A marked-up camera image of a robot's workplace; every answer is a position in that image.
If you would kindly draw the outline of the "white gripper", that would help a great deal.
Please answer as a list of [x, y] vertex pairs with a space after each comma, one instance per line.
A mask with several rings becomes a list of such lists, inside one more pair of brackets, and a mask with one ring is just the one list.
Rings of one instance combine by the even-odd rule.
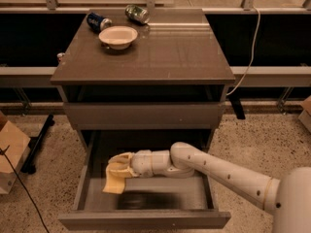
[[109, 173], [117, 178], [142, 178], [162, 175], [166, 176], [171, 167], [171, 158], [168, 150], [139, 150], [136, 153], [124, 152], [113, 156], [109, 160]]

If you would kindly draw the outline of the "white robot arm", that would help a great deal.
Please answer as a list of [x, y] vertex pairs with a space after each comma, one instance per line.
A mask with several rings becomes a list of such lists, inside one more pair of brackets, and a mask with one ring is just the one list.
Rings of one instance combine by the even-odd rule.
[[131, 178], [188, 178], [200, 172], [273, 215], [272, 233], [311, 233], [311, 168], [277, 180], [177, 142], [168, 150], [139, 150], [113, 156], [106, 167], [107, 193], [121, 194]]

